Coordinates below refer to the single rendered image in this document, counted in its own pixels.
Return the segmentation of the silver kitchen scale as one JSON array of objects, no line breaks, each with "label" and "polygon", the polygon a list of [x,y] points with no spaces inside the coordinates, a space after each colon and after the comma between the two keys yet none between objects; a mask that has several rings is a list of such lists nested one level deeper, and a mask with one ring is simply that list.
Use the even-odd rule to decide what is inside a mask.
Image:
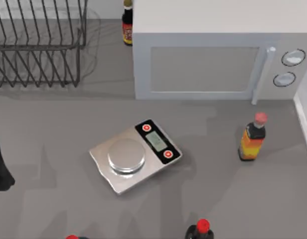
[{"label": "silver kitchen scale", "polygon": [[99,173],[121,195],[178,162],[183,154],[166,132],[147,119],[89,151]]}]

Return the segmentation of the dark bottle with red label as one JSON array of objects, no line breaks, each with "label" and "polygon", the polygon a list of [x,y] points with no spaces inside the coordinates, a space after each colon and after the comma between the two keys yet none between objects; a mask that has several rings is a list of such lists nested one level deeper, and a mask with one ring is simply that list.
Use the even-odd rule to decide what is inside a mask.
[{"label": "dark bottle with red label", "polygon": [[123,42],[127,46],[133,45],[132,33],[133,33],[133,1],[124,0],[124,13],[122,15],[122,33]]}]

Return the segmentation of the orange label bottle pink cap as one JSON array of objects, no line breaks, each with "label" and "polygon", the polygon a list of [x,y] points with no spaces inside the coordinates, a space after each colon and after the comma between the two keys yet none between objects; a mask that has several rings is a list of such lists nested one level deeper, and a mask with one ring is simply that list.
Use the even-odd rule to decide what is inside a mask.
[{"label": "orange label bottle pink cap", "polygon": [[265,124],[268,116],[264,112],[255,114],[254,120],[246,125],[243,132],[238,154],[241,161],[254,161],[266,137]]}]

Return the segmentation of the pale microwave oven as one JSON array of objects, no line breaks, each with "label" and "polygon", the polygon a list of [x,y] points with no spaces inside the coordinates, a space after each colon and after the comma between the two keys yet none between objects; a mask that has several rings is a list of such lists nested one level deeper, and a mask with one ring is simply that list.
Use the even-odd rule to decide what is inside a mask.
[{"label": "pale microwave oven", "polygon": [[[259,100],[290,100],[307,71],[307,0],[134,0],[138,100],[252,100],[266,48],[276,53]],[[306,53],[296,66],[282,56]],[[278,74],[296,80],[276,87]]]}]

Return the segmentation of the small microwave knob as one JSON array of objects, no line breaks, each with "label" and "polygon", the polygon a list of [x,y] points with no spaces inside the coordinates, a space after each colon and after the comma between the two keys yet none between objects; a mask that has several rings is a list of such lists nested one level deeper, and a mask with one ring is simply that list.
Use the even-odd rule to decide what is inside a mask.
[{"label": "small microwave knob", "polygon": [[291,85],[296,80],[296,78],[296,75],[292,72],[278,74],[274,77],[273,84],[276,87],[287,87]]}]

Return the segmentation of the large microwave knob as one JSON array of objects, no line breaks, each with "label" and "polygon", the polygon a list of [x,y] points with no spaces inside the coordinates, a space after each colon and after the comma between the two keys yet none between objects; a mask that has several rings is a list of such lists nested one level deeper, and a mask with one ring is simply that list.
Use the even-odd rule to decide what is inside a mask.
[{"label": "large microwave knob", "polygon": [[296,49],[293,51],[286,52],[282,58],[281,62],[283,65],[288,67],[293,67],[301,64],[306,58],[306,53],[302,49]]}]

